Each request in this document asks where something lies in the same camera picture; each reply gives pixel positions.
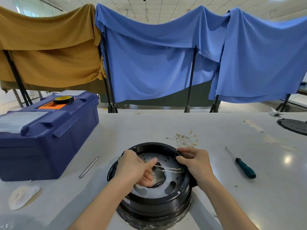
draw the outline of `left hand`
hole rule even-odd
[[[157,158],[153,158],[148,162],[144,162],[134,151],[126,150],[118,160],[114,178],[128,182],[131,188],[134,184],[151,187],[153,185],[152,167],[157,161]]]

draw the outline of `blue cloth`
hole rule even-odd
[[[297,92],[306,58],[307,17],[268,22],[233,9],[210,99],[215,94],[234,103],[284,99]]]
[[[195,45],[193,85],[210,81],[228,19],[200,6],[169,23],[149,25],[98,4],[95,24],[101,32],[106,27],[115,102],[154,99],[187,88]]]

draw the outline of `plastic wrap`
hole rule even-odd
[[[117,213],[121,216],[127,224],[139,230],[165,230],[171,228],[182,220],[190,209],[192,200],[190,198],[178,209],[172,216],[164,216],[161,218],[145,219],[141,216],[133,216],[125,210],[125,207],[119,205],[116,209]]]

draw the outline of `silver pen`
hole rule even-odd
[[[93,164],[98,160],[99,156],[92,162],[90,165],[84,170],[84,172],[79,176],[79,178],[82,178],[84,174],[93,166]]]

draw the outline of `brown fabric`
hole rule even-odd
[[[1,89],[5,92],[10,89],[19,89],[16,82],[13,81],[0,81]],[[61,92],[64,90],[87,90],[92,93],[106,94],[105,84],[103,80],[95,79],[86,84],[75,85],[65,88],[55,88],[55,87],[44,87],[38,85],[25,84],[27,90],[37,90],[37,91],[50,91],[50,92]]]
[[[9,50],[24,83],[64,88],[105,76],[94,24],[95,7],[67,14],[32,18],[0,7],[0,50]],[[15,81],[0,51],[0,80]]]

